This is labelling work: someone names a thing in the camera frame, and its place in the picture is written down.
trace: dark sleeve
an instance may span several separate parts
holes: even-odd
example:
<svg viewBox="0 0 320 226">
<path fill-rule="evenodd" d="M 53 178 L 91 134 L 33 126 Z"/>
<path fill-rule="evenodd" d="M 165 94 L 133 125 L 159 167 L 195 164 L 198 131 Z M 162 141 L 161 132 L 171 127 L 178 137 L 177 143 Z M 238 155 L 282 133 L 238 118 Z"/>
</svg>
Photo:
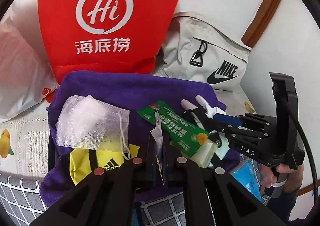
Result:
<svg viewBox="0 0 320 226">
<path fill-rule="evenodd" d="M 303 220 L 289 222 L 289 217 L 292 208 L 296 204 L 298 188 L 293 193 L 282 193 L 279 198 L 271 198 L 267 204 L 267 207 L 277 215 L 287 225 L 300 225 Z"/>
</svg>

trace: green package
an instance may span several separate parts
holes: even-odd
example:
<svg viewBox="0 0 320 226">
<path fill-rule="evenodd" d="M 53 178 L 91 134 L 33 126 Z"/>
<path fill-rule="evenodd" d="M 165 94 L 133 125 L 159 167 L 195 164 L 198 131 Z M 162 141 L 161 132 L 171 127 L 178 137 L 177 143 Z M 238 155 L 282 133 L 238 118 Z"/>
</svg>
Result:
<svg viewBox="0 0 320 226">
<path fill-rule="evenodd" d="M 208 139 L 208 132 L 185 121 L 163 101 L 157 101 L 137 113 L 155 125 L 155 109 L 159 112 L 162 129 L 169 133 L 171 140 L 187 157 L 192 157 Z"/>
</svg>

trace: screw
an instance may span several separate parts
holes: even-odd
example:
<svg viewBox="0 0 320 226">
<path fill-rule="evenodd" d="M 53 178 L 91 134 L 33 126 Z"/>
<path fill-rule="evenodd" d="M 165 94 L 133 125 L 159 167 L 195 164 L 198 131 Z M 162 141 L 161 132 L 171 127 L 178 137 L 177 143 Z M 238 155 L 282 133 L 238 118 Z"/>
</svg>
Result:
<svg viewBox="0 0 320 226">
<path fill-rule="evenodd" d="M 222 167 L 217 167 L 214 170 L 217 174 L 224 174 L 225 170 Z"/>
<path fill-rule="evenodd" d="M 102 175 L 104 173 L 104 169 L 102 167 L 98 167 L 94 170 L 95 175 Z"/>
<path fill-rule="evenodd" d="M 140 157 L 135 157 L 134 159 L 132 159 L 132 163 L 134 163 L 135 165 L 141 164 L 142 161 L 143 160 Z"/>
<path fill-rule="evenodd" d="M 185 157 L 178 157 L 177 158 L 177 162 L 179 164 L 184 164 L 187 161 L 187 159 Z"/>
</svg>

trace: person's arm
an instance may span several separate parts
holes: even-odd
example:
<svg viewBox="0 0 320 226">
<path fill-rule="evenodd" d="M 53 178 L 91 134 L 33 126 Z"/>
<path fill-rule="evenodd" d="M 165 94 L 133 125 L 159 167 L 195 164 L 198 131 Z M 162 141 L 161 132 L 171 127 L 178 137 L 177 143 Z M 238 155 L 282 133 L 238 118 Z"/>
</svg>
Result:
<svg viewBox="0 0 320 226">
<path fill-rule="evenodd" d="M 297 200 L 297 193 L 302 184 L 303 179 L 303 165 L 299 166 L 298 170 L 290 169 L 287 165 L 280 164 L 276 167 L 279 173 L 288 173 L 288 178 L 282 188 L 282 194 L 279 198 L 271 198 L 267 204 L 267 207 L 273 211 L 283 222 L 287 225 L 300 225 L 302 220 L 289 222 L 291 210 L 295 206 Z M 260 174 L 262 186 L 267 188 L 271 187 L 272 183 L 277 181 L 273 172 L 269 167 L 260 165 Z"/>
</svg>

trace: white drawstring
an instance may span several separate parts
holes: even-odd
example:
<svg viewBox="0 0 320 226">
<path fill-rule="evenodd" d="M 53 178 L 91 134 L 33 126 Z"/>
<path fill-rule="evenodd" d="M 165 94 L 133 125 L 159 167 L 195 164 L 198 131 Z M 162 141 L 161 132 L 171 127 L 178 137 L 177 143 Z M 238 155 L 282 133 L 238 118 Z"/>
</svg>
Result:
<svg viewBox="0 0 320 226">
<path fill-rule="evenodd" d="M 118 115 L 119 115 L 119 118 L 120 118 L 120 131 L 121 131 L 121 138 L 122 138 L 122 143 L 123 143 L 123 145 L 122 145 L 122 143 L 121 143 L 121 153 L 122 153 L 122 155 L 123 155 L 123 157 L 124 157 L 125 160 L 129 160 L 129 159 L 131 159 L 131 157 L 130 157 L 130 149 L 129 149 L 128 146 L 125 144 L 124 132 L 123 132 L 123 129 L 122 129 L 122 117 L 121 117 L 121 115 L 120 115 L 120 111 L 121 111 L 121 110 L 118 111 Z M 123 146 L 125 146 L 125 148 L 126 148 L 127 151 L 128 151 L 128 158 L 127 158 L 127 157 L 125 156 L 125 154 L 124 154 Z"/>
</svg>

